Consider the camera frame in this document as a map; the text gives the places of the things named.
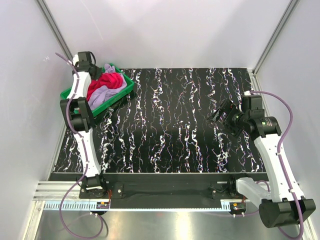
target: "white wall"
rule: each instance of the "white wall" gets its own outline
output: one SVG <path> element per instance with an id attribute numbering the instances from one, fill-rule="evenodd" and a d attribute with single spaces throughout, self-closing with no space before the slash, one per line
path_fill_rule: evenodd
<path id="1" fill-rule="evenodd" d="M 17 240 L 48 174 L 72 76 L 34 0 L 1 1 L 0 32 L 0 239 Z"/>
<path id="2" fill-rule="evenodd" d="M 293 173 L 307 198 L 318 209 L 311 216 L 320 236 L 320 1 L 300 1 L 266 61 L 258 72 L 264 91 L 281 96 L 292 107 L 293 125 L 284 140 Z M 288 123 L 286 109 L 266 96 L 268 108 L 279 119 L 282 130 Z"/>
<path id="3" fill-rule="evenodd" d="M 253 68 L 290 0 L 46 0 L 73 54 L 122 68 Z"/>

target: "purple cloth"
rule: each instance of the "purple cloth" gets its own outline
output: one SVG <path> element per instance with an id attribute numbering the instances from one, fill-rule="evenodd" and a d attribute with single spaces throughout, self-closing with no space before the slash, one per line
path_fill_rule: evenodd
<path id="1" fill-rule="evenodd" d="M 104 73 L 105 74 L 113 74 L 116 72 L 115 66 L 111 66 L 110 64 L 104 65 Z"/>
<path id="2" fill-rule="evenodd" d="M 122 83 L 121 87 L 116 88 L 116 89 L 109 89 L 107 86 L 104 85 L 92 93 L 92 95 L 88 101 L 88 104 L 89 104 L 89 107 L 91 110 L 96 109 L 101 104 L 103 104 L 104 102 L 106 102 L 107 100 L 112 98 L 114 95 L 119 93 L 122 89 L 124 89 L 127 86 L 127 82 L 125 81 L 124 76 L 122 74 L 120 74 L 120 75 L 123 78 L 123 83 Z"/>

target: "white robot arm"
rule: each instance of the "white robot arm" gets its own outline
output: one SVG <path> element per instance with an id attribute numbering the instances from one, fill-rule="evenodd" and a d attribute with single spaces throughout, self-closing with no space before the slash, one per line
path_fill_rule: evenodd
<path id="1" fill-rule="evenodd" d="M 262 157 L 271 192 L 250 177 L 236 179 L 233 189 L 259 209 L 260 218 L 267 228 L 299 224 L 300 210 L 305 221 L 315 211 L 315 202 L 305 198 L 291 171 L 283 145 L 278 148 L 281 130 L 275 117 L 265 116 L 262 97 L 250 93 L 243 95 L 239 105 L 225 100 L 208 120 L 216 123 L 222 116 L 225 117 L 223 125 L 232 136 L 237 138 L 245 131 L 253 140 Z"/>
<path id="2" fill-rule="evenodd" d="M 67 99 L 60 101 L 60 107 L 67 128 L 70 129 L 71 125 L 76 131 L 76 133 L 74 132 L 74 138 L 78 144 L 85 173 L 79 197 L 85 199 L 103 195 L 107 192 L 106 181 L 97 160 L 93 141 L 95 121 L 86 100 L 92 79 L 98 79 L 102 74 L 102 69 L 92 63 L 91 55 L 93 56 L 91 52 L 85 51 L 79 52 L 73 57 L 72 61 L 77 73 L 72 73 L 73 85 Z M 68 108 L 68 102 L 71 98 L 72 100 Z"/>

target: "green tray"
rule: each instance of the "green tray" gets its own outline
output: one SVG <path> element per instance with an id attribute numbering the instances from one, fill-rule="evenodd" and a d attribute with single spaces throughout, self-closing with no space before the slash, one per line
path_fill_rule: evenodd
<path id="1" fill-rule="evenodd" d="M 120 100 L 121 98 L 123 98 L 125 95 L 129 94 L 133 89 L 134 89 L 134 81 L 132 81 L 127 75 L 125 75 L 119 68 L 117 68 L 114 64 L 109 63 L 111 66 L 115 67 L 115 71 L 117 73 L 122 73 L 124 76 L 124 80 L 126 81 L 126 88 L 121 90 L 119 93 L 117 93 L 116 95 L 114 95 L 112 98 L 110 98 L 108 101 L 102 103 L 100 106 L 98 106 L 96 109 L 94 109 L 92 111 L 93 116 L 97 116 L 98 114 L 100 114 L 101 112 L 103 112 L 104 110 L 106 110 L 108 107 L 110 107 L 112 104 L 114 104 L 115 102 L 117 102 L 118 100 Z M 67 90 L 64 90 L 61 94 L 60 97 L 62 99 L 67 99 L 68 95 L 71 92 L 71 87 L 68 88 Z"/>

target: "black fabric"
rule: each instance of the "black fabric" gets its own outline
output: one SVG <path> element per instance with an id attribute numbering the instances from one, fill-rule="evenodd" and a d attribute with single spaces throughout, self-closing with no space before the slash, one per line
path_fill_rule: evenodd
<path id="1" fill-rule="evenodd" d="M 247 134 L 229 136 L 207 121 L 224 99 L 252 89 L 245 68 L 124 69 L 134 94 L 99 116 L 93 131 L 104 173 L 264 172 Z M 80 173 L 82 161 L 67 130 L 53 172 Z"/>

